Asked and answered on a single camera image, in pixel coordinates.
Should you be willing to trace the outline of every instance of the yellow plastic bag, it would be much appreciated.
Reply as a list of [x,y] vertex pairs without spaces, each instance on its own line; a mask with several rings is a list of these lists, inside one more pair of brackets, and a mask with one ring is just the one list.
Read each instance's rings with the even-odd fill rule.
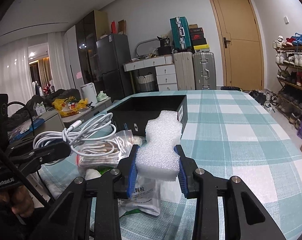
[[81,99],[79,102],[75,101],[75,97],[69,97],[67,99],[55,99],[52,105],[56,110],[59,111],[61,117],[67,117],[70,115],[78,114],[78,111],[85,108],[87,105],[87,98],[85,100]]

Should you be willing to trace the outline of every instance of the teal suitcase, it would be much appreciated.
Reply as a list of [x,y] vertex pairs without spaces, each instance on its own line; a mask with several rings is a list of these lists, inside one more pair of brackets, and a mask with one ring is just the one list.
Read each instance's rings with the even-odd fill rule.
[[192,45],[187,19],[185,17],[175,17],[170,19],[170,23],[175,49],[179,51],[191,51]]

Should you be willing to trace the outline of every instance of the open black box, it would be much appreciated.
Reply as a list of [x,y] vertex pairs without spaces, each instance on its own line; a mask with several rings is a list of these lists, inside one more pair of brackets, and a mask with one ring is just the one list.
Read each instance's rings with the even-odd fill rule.
[[178,112],[183,134],[188,121],[186,95],[131,97],[108,112],[113,113],[112,123],[117,131],[132,130],[133,135],[145,137],[147,122],[156,119],[162,110]]

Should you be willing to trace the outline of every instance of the gray refrigerator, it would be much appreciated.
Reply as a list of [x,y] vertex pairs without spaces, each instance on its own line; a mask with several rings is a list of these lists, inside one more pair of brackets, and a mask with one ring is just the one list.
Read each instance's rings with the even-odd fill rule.
[[132,95],[130,75],[123,68],[123,64],[131,60],[127,36],[110,34],[98,40],[96,45],[106,94],[112,102]]

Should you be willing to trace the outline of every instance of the white curtain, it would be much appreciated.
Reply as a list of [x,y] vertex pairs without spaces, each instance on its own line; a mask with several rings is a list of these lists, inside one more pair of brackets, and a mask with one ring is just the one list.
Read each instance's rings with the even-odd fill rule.
[[54,82],[55,91],[58,89],[70,89],[63,49],[63,33],[48,33],[47,43],[49,47],[49,64]]
[[[10,42],[0,47],[0,93],[8,94],[9,102],[24,104],[34,95],[30,66],[28,64],[28,38]],[[11,116],[22,106],[11,105]]]

